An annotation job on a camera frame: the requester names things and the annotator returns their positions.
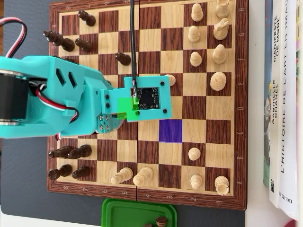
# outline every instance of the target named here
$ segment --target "chess piece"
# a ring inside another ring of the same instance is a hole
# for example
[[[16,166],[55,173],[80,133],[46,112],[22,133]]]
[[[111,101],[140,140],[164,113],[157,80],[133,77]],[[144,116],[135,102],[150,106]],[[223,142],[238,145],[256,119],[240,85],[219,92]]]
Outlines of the chess piece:
[[[229,192],[229,182],[225,176],[217,177],[214,185],[219,195],[226,195]]]
[[[192,175],[192,177],[190,178],[190,184],[192,189],[198,190],[202,185],[202,177],[197,174]]]
[[[223,18],[219,23],[214,25],[214,37],[217,40],[223,40],[228,34],[228,19]]]
[[[145,184],[145,182],[152,179],[153,171],[149,167],[143,167],[140,172],[134,176],[133,182],[134,185],[140,187]]]
[[[216,64],[222,64],[226,60],[226,50],[222,44],[217,45],[213,52],[213,61]]]
[[[74,179],[78,179],[80,177],[86,177],[90,174],[90,169],[87,166],[83,166],[80,169],[77,169],[75,172],[71,174]]]
[[[121,52],[116,53],[115,58],[123,65],[129,65],[132,61],[129,55]]]
[[[191,148],[188,152],[188,157],[190,160],[195,161],[200,158],[201,152],[198,148]]]
[[[192,42],[198,42],[200,39],[200,33],[196,26],[191,26],[188,31],[188,39]]]
[[[94,26],[95,23],[96,23],[96,19],[93,15],[91,14],[88,14],[87,12],[85,12],[84,10],[80,10],[78,12],[78,16],[83,20],[85,21],[85,23],[88,25],[88,26]]]
[[[60,149],[50,151],[48,153],[49,158],[54,158],[54,157],[60,157],[60,158],[67,158],[68,153],[72,150],[71,146],[65,146]]]
[[[133,171],[130,168],[125,167],[125,168],[121,169],[120,172],[116,173],[112,177],[110,182],[112,184],[122,183],[123,181],[128,181],[132,177],[133,177]]]
[[[222,72],[216,72],[210,79],[210,87],[215,91],[221,91],[226,84],[226,76]]]
[[[198,67],[202,63],[202,58],[198,52],[192,52],[190,55],[190,64],[194,67]]]
[[[48,178],[51,180],[58,179],[60,176],[66,177],[71,175],[71,165],[63,165],[60,169],[52,169],[48,172]]]
[[[72,150],[67,158],[69,159],[78,159],[81,157],[88,157],[90,156],[92,153],[91,147],[90,145],[82,145],[80,148],[76,148],[74,150]]]
[[[229,0],[217,0],[216,15],[225,18],[229,15]]]
[[[157,225],[157,227],[165,227],[166,226],[166,222],[167,222],[167,220],[166,220],[165,217],[158,217],[156,219],[156,225]]]
[[[56,46],[62,46],[65,51],[73,51],[75,48],[74,42],[69,38],[63,38],[60,33],[54,31],[43,31],[43,35],[47,38],[47,41],[53,43]]]
[[[82,40],[78,38],[76,39],[75,43],[78,47],[80,47],[85,52],[91,52],[92,50],[92,45],[90,41]]]
[[[193,5],[191,10],[191,18],[195,22],[199,22],[203,19],[203,11],[199,3]]]

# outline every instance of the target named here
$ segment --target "green tray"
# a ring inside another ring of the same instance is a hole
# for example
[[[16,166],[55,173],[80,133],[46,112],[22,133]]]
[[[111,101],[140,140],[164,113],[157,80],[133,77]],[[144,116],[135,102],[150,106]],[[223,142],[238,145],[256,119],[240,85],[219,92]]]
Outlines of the green tray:
[[[142,227],[156,225],[157,217],[166,217],[166,227],[177,227],[177,213],[171,205],[128,200],[105,199],[101,209],[102,227]]]

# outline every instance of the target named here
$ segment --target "gray table surface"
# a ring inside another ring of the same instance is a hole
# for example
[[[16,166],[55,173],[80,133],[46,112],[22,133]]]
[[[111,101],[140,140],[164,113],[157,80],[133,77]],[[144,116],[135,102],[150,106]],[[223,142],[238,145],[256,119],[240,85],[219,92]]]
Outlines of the gray table surface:
[[[47,55],[42,31],[48,29],[51,0],[4,0],[4,16],[18,17],[28,35],[14,57]],[[6,53],[20,25],[3,28]],[[1,210],[5,214],[100,226],[104,198],[50,193],[46,190],[47,138],[2,140]],[[245,212],[174,206],[178,227],[244,227]]]

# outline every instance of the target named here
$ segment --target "chessboard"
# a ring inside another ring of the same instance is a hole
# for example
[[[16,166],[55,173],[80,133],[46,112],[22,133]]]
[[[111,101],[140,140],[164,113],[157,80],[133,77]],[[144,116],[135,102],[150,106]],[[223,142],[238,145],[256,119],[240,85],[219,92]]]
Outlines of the chessboard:
[[[201,5],[203,19],[193,21],[193,4]],[[231,0],[227,37],[214,38],[215,0],[137,0],[135,2],[135,45],[139,76],[173,75],[170,87],[172,118],[142,122],[124,122],[115,131],[62,138],[48,138],[47,152],[69,145],[89,144],[92,154],[80,159],[48,158],[47,172],[69,164],[73,171],[90,168],[90,175],[73,179],[47,178],[50,192],[102,196],[156,203],[181,204],[222,209],[245,210],[247,207],[247,118],[248,118],[248,0]],[[84,10],[96,19],[87,26],[78,17]],[[188,39],[196,26],[200,39]],[[115,53],[130,55],[129,0],[74,0],[50,4],[49,30],[64,38],[92,43],[92,51],[75,46],[72,52],[49,43],[50,55],[69,59],[102,72],[113,87],[123,87],[123,77],[131,66],[115,59]],[[226,48],[226,61],[215,64],[212,53],[217,45]],[[202,63],[193,67],[192,52]],[[226,84],[221,91],[210,86],[214,73],[223,72]],[[197,160],[188,151],[198,148]],[[122,168],[133,177],[144,167],[153,171],[151,180],[137,187],[130,180],[112,184],[111,178]],[[197,190],[191,176],[200,175]],[[219,195],[215,179],[225,176],[229,190]]]

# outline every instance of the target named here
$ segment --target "turquoise robotic arm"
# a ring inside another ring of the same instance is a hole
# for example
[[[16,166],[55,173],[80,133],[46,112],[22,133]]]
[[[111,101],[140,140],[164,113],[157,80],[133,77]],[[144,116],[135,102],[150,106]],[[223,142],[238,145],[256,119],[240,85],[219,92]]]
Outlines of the turquoise robotic arm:
[[[42,102],[36,92],[78,110]],[[168,76],[124,77],[124,88],[113,88],[102,73],[53,56],[0,57],[0,137],[62,137],[109,133],[123,121],[171,118]]]

